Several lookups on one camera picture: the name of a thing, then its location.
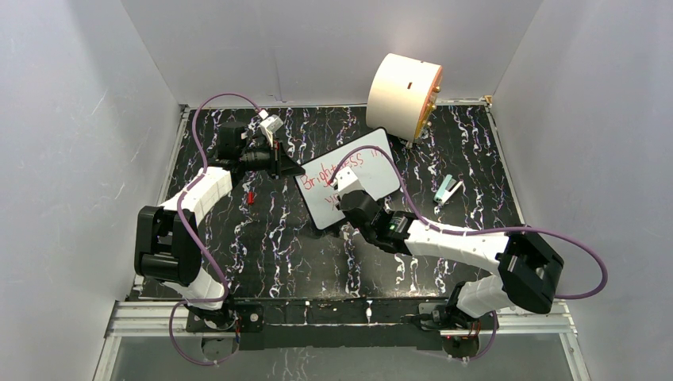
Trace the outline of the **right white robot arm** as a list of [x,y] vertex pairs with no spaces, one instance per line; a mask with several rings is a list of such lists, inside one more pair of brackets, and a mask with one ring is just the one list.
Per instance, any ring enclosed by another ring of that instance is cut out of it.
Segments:
[[410,212],[385,210],[364,190],[341,196],[338,208],[367,243],[384,252],[433,256],[489,272],[478,281],[456,284],[444,310],[427,315],[439,325],[466,329],[483,315],[509,307],[535,314],[552,309],[563,259],[538,233],[483,233],[424,223]]

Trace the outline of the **white whiteboard black frame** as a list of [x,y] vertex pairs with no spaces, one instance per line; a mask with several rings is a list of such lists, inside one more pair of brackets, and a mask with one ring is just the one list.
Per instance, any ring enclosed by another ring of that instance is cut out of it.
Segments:
[[392,156],[384,128],[366,133],[301,165],[305,173],[296,176],[295,182],[317,229],[327,229],[344,219],[344,215],[337,209],[337,191],[328,184],[341,160],[345,167],[354,171],[373,199],[380,200],[399,190],[400,180],[394,172],[393,164],[382,153],[374,150],[374,147],[381,148],[388,156]]

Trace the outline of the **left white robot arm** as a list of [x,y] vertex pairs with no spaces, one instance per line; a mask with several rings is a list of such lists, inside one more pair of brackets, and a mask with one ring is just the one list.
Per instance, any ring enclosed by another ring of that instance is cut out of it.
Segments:
[[177,291],[186,308],[214,329],[227,330],[237,320],[223,271],[213,277],[203,267],[205,245],[198,226],[213,207],[252,172],[273,179],[304,174],[275,133],[283,126],[277,115],[251,129],[226,122],[217,132],[215,148],[205,155],[206,168],[173,198],[143,207],[137,217],[134,270]]

